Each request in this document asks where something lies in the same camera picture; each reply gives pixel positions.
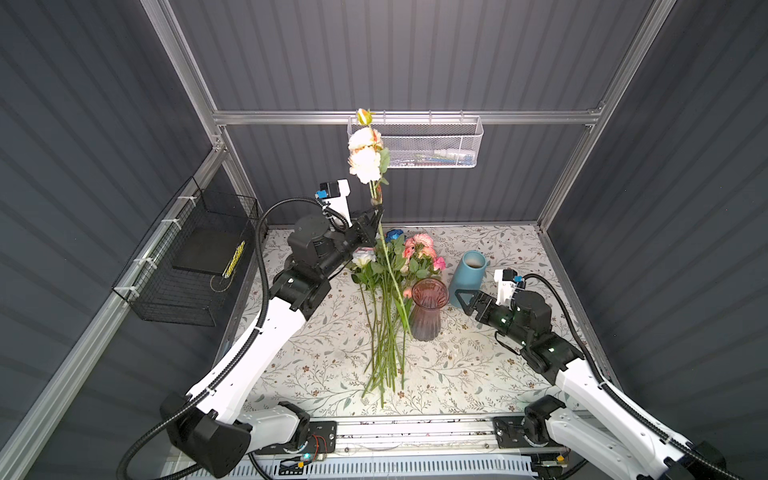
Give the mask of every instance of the pink glass vase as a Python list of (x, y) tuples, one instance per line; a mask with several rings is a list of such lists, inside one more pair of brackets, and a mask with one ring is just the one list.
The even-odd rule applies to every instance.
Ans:
[(410, 316), (413, 338), (428, 342), (440, 333), (440, 309), (448, 303), (448, 288), (436, 278), (425, 278), (412, 288), (413, 311)]

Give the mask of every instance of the floral tablecloth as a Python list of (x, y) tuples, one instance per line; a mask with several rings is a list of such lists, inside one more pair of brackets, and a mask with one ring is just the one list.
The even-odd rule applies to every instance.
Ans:
[[(493, 270), (502, 266), (513, 267), (521, 275), (539, 273), (560, 288), (533, 226), (406, 229), (409, 236), (418, 232), (431, 235), (437, 253), (445, 257), (448, 266), (442, 280), (446, 285), (462, 254), (478, 250), (491, 261), (482, 286), (487, 293), (495, 296)], [(290, 253), (289, 233), (272, 230), (265, 243), (270, 279), (283, 268)], [(382, 406), (378, 392), (362, 396), (371, 342), (359, 287), (347, 271), (331, 285), (314, 316), (280, 350), (254, 386), (244, 410), (266, 409), (287, 400), (314, 417), (515, 412), (525, 406), (519, 398), (522, 393), (549, 386), (519, 357), (496, 343), (492, 328), (448, 305), (442, 309), (442, 331), (435, 340), (408, 341), (405, 385), (386, 392)], [(544, 295), (552, 306), (554, 331), (571, 339), (565, 317), (546, 287), (532, 280), (528, 288)], [(371, 309), (368, 293), (366, 302)], [(257, 274), (238, 335), (258, 315), (260, 306)]]

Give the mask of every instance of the black wire basket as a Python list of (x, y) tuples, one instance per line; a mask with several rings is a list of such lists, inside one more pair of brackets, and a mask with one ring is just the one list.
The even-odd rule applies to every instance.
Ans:
[(112, 290), (143, 320), (226, 323), (253, 254), (257, 221), (256, 199), (198, 189), (175, 219), (162, 220), (163, 233), (147, 255), (137, 259), (141, 246), (137, 248), (123, 271), (140, 263), (132, 284), (116, 282)]

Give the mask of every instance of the corrugated wall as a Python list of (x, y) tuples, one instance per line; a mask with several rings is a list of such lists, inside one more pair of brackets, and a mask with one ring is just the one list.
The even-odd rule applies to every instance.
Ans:
[(221, 110), (582, 110), (650, 2), (171, 4)]
[[(306, 196), (320, 182), (349, 177), (346, 127), (228, 127), (264, 205)], [(536, 220), (568, 161), (581, 125), (490, 125), (475, 168), (390, 170), (386, 222)], [(368, 187), (349, 179), (349, 208), (370, 208)], [(293, 223), (312, 207), (287, 205), (271, 223)]]
[[(210, 143), (129, 1), (1, 1), (0, 125), (4, 444)], [(160, 384), (216, 349), (206, 330), (126, 322), (28, 478), (110, 476), (86, 473), (114, 471), (158, 420)]]
[(766, 25), (766, 2), (678, 2), (550, 230), (621, 384), (745, 478), (768, 458)]
[[(650, 1), (171, 5), (220, 110), (542, 111), (598, 106)], [(349, 177), (342, 127), (230, 131), (265, 205)], [(388, 174), (387, 220), (536, 220), (582, 131), (486, 126), (474, 169)]]

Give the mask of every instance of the blue vase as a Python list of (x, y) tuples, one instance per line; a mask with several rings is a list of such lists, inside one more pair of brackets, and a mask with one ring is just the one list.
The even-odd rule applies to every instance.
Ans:
[(456, 299), (456, 290), (480, 290), (485, 276), (485, 268), (490, 262), (485, 258), (485, 255), (477, 250), (470, 250), (462, 256), (462, 261), (458, 263), (448, 287), (448, 298), (451, 305), (459, 309), (462, 308)]

